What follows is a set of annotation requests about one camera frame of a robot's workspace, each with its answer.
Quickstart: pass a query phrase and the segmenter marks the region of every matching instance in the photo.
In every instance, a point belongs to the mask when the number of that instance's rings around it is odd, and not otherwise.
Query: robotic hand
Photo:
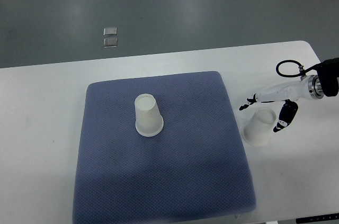
[[[284,75],[279,72],[279,66],[293,62],[299,66],[299,74]],[[239,110],[248,108],[255,102],[274,102],[285,101],[280,114],[278,123],[273,131],[278,132],[291,124],[293,118],[298,111],[298,104],[295,102],[299,98],[309,100],[318,100],[326,95],[327,97],[336,96],[339,92],[339,58],[325,60],[320,64],[316,64],[306,70],[303,65],[294,60],[285,60],[277,64],[276,72],[282,77],[301,77],[300,81],[293,81],[275,85],[273,87],[263,89],[247,99],[247,103],[242,105]],[[318,75],[306,76],[310,70],[316,70]]]

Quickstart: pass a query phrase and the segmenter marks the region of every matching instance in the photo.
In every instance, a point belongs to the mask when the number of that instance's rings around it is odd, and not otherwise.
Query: blue mat
[[[157,101],[164,129],[135,128],[135,98]],[[73,223],[181,221],[252,211],[244,147],[218,72],[98,82],[87,89]]]

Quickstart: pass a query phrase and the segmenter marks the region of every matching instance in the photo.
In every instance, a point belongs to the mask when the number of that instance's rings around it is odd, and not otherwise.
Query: black cable
[[[298,61],[294,61],[294,60],[285,60],[285,61],[281,61],[280,63],[278,63],[278,64],[276,65],[276,68],[275,68],[275,71],[276,71],[276,73],[278,73],[279,76],[281,76],[281,77],[300,77],[300,76],[305,75],[307,72],[309,72],[309,71],[311,71],[311,70],[313,70],[314,68],[317,67],[317,64],[316,64],[316,65],[313,65],[312,67],[310,67],[310,68],[308,68],[308,69],[306,69],[306,70],[303,70],[302,72],[300,72],[300,73],[298,73],[298,74],[294,74],[294,75],[286,75],[286,74],[283,74],[283,73],[281,73],[281,72],[279,71],[279,67],[280,67],[280,65],[285,64],[285,63],[288,63],[288,62],[292,62],[292,63],[294,63],[294,64],[297,64],[297,65],[299,66],[299,69],[302,68],[301,63],[298,62]]]

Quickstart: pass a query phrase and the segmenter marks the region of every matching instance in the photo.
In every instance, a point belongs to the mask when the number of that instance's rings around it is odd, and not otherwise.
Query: gray floor
[[[339,0],[0,0],[0,68],[293,40],[323,61],[339,57],[338,14]]]

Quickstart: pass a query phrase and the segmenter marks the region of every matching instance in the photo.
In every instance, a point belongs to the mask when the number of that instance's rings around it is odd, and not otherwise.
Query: white paper cup
[[[161,132],[164,119],[160,115],[156,100],[150,94],[141,94],[134,101],[136,108],[136,129],[145,137],[153,137]]]
[[[263,146],[270,140],[276,120],[272,109],[263,107],[258,109],[243,128],[243,137],[247,143],[254,146]]]

